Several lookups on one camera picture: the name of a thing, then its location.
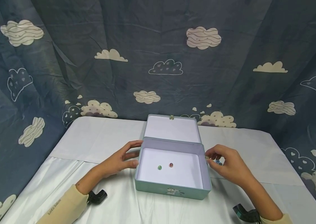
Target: box lid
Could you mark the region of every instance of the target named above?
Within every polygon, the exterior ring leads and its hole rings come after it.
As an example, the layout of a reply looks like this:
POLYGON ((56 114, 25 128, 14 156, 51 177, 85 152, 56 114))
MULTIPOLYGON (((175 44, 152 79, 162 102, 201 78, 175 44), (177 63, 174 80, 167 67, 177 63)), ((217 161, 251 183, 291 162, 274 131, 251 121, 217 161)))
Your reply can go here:
POLYGON ((201 143, 195 118, 149 114, 144 137, 201 143))

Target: left hand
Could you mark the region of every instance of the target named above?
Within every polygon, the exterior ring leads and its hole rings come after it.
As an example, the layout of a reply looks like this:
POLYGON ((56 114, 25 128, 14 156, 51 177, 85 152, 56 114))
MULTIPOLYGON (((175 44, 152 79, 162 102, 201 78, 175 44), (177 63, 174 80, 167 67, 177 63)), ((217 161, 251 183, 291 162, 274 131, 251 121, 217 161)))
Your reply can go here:
POLYGON ((143 141, 141 140, 130 141, 120 150, 116 151, 113 153, 113 155, 100 163, 99 167, 102 170, 103 177, 106 178, 113 174, 117 174, 126 168, 136 168, 138 165, 138 160, 125 160, 139 156, 139 151, 129 153, 127 153, 127 151, 131 148, 141 147, 142 142, 143 141))

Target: open tin box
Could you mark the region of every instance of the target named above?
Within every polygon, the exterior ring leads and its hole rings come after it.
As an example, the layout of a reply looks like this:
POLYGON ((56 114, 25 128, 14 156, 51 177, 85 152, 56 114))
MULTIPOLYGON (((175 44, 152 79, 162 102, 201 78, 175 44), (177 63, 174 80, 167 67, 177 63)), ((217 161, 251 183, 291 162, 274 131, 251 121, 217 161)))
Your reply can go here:
POLYGON ((208 165, 194 118, 148 116, 135 187, 138 191, 198 200, 208 195, 208 165))

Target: right hand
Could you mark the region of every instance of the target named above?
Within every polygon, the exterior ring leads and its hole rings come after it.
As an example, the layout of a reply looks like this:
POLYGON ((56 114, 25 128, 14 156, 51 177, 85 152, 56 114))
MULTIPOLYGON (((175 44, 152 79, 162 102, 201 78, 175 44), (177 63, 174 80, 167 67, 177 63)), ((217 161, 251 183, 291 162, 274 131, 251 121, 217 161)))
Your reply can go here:
POLYGON ((206 151, 205 155, 209 157, 207 162, 213 170, 241 188, 249 185, 252 181, 256 181, 238 151, 235 149, 216 145, 206 151), (225 159, 223 165, 214 162, 215 159, 219 160, 221 157, 225 159))

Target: wrist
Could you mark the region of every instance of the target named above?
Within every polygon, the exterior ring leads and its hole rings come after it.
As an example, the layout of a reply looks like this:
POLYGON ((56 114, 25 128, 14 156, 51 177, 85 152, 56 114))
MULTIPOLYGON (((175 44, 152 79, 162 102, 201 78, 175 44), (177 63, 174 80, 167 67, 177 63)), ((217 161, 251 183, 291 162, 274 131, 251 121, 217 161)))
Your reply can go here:
POLYGON ((87 195, 104 178, 104 171, 97 165, 76 183, 76 189, 87 195))

